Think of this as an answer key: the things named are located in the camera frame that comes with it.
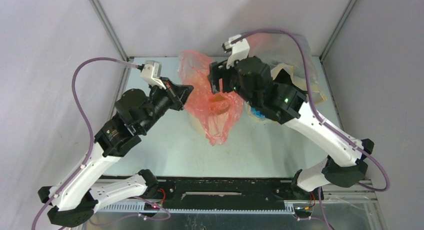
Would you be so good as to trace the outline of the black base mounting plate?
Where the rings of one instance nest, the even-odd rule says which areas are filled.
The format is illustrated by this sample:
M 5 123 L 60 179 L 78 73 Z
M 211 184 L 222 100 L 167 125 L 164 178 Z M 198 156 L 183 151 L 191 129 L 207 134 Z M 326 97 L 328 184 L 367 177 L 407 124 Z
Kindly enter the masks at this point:
M 291 178 L 171 177 L 143 198 L 157 199 L 167 210 L 278 211 L 290 201 L 323 197 L 318 190 L 296 193 Z

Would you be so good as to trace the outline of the right circuit board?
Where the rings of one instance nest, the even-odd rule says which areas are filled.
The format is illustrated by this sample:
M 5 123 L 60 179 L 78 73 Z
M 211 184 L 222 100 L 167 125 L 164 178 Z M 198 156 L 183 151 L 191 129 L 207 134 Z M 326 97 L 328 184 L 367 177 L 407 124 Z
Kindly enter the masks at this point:
M 312 208 L 309 206 L 294 208 L 294 216 L 299 220 L 310 219 L 312 212 Z

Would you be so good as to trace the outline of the large translucent storage bag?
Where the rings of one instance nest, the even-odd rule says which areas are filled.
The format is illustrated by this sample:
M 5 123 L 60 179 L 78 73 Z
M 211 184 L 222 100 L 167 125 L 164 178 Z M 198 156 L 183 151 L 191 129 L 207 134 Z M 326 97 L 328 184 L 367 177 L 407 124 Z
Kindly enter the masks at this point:
M 313 64 L 309 44 L 305 37 L 301 35 L 295 37 L 303 54 L 288 35 L 256 33 L 246 38 L 250 46 L 249 55 L 256 56 L 268 64 L 273 79 L 276 79 L 281 70 L 286 71 L 294 85 L 303 91 L 307 90 L 304 70 L 304 66 L 307 66 L 311 97 L 315 104 L 320 104 L 327 100 L 327 96 L 321 91 L 318 83 L 318 73 Z

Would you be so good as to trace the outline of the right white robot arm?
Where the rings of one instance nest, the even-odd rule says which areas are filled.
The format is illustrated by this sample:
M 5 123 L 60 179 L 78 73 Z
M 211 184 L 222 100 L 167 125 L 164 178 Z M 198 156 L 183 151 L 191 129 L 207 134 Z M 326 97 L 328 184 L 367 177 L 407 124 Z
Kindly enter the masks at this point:
M 368 169 L 359 148 L 371 153 L 373 142 L 355 140 L 350 145 L 346 133 L 314 114 L 306 91 L 292 82 L 287 69 L 283 63 L 271 68 L 258 57 L 248 57 L 231 67 L 226 61 L 211 63 L 207 78 L 213 93 L 236 92 L 266 119 L 301 133 L 327 153 L 320 163 L 296 172 L 290 186 L 295 198 L 327 184 L 348 188 L 359 183 Z

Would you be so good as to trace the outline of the blue plastic trash bag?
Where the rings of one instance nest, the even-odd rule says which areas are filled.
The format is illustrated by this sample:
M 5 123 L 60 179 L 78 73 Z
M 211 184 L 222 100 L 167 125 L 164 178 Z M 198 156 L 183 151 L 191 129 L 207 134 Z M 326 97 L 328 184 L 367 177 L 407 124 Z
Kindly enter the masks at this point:
M 259 111 L 257 111 L 255 108 L 250 109 L 251 117 L 257 120 L 264 120 L 266 119 L 263 114 L 261 114 Z

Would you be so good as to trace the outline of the black plastic trash bag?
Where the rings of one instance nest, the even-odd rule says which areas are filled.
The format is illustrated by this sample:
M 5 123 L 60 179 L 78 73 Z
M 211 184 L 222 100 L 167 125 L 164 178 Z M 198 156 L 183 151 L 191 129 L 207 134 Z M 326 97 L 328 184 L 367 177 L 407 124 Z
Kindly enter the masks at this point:
M 285 69 L 272 69 L 271 76 L 273 80 L 280 84 L 294 87 L 290 74 Z

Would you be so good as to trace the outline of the left circuit board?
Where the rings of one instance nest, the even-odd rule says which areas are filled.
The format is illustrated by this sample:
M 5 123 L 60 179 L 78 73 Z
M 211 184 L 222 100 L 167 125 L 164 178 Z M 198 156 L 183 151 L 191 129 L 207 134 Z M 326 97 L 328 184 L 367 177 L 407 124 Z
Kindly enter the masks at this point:
M 162 205 L 159 203 L 145 203 L 144 204 L 144 211 L 153 211 L 153 210 L 160 210 Z

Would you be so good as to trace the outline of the aluminium frame rail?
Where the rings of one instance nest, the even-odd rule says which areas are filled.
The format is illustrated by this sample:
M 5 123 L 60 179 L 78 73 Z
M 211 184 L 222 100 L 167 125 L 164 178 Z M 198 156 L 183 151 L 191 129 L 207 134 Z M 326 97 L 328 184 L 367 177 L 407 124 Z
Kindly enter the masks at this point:
M 297 196 L 291 178 L 224 178 L 159 176 L 159 189 L 164 190 L 164 207 L 171 213 L 223 214 L 290 214 L 299 204 L 318 207 L 314 196 Z M 375 203 L 376 194 L 362 186 L 342 188 L 332 184 L 322 187 L 323 203 Z M 133 197 L 101 206 L 98 212 L 153 213 L 152 206 Z

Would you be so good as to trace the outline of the circuit board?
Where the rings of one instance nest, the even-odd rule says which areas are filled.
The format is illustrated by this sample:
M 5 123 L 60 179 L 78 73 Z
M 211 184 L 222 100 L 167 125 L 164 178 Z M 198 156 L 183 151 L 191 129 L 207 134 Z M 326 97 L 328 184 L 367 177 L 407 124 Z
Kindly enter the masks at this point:
M 310 219 L 312 212 L 312 208 L 309 206 L 294 208 L 294 216 L 299 220 Z
M 144 204 L 144 211 L 153 211 L 153 210 L 160 210 L 162 205 L 159 203 L 145 203 Z

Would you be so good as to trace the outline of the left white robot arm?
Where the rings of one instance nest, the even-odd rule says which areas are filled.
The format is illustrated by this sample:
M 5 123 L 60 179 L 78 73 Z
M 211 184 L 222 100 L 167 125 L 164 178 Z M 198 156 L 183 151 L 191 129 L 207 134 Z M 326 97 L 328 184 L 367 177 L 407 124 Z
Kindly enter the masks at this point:
M 94 187 L 94 183 L 137 146 L 141 136 L 145 136 L 167 110 L 182 110 L 193 90 L 191 85 L 178 85 L 161 77 L 158 85 L 150 86 L 148 94 L 141 89 L 124 92 L 115 102 L 116 114 L 98 133 L 90 135 L 88 152 L 73 172 L 62 183 L 38 190 L 50 222 L 76 227 L 107 205 L 129 197 L 156 196 L 158 180 L 148 169 L 105 186 Z

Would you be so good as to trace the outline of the red plastic trash bag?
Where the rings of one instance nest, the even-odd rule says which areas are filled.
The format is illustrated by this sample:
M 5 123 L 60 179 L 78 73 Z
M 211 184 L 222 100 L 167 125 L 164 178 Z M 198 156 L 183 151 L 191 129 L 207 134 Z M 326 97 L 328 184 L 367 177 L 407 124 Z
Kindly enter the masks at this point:
M 213 58 L 197 51 L 186 50 L 179 56 L 178 75 L 184 85 L 194 86 L 184 109 L 188 114 L 207 124 L 210 115 L 229 114 L 229 120 L 233 126 L 240 120 L 243 113 L 244 101 L 235 92 L 213 94 L 207 76 L 209 75 L 209 64 L 214 62 Z M 229 137 L 206 136 L 210 145 L 222 145 Z

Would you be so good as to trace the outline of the beige plastic trash bin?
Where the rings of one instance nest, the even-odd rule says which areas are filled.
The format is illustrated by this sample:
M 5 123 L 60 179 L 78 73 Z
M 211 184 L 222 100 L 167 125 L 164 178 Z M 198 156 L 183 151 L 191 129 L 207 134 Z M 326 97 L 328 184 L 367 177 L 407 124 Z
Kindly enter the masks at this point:
M 189 114 L 189 119 L 194 130 L 202 136 L 223 136 L 230 133 L 233 125 L 229 119 L 229 114 L 210 115 L 206 120 L 206 125 L 202 120 Z

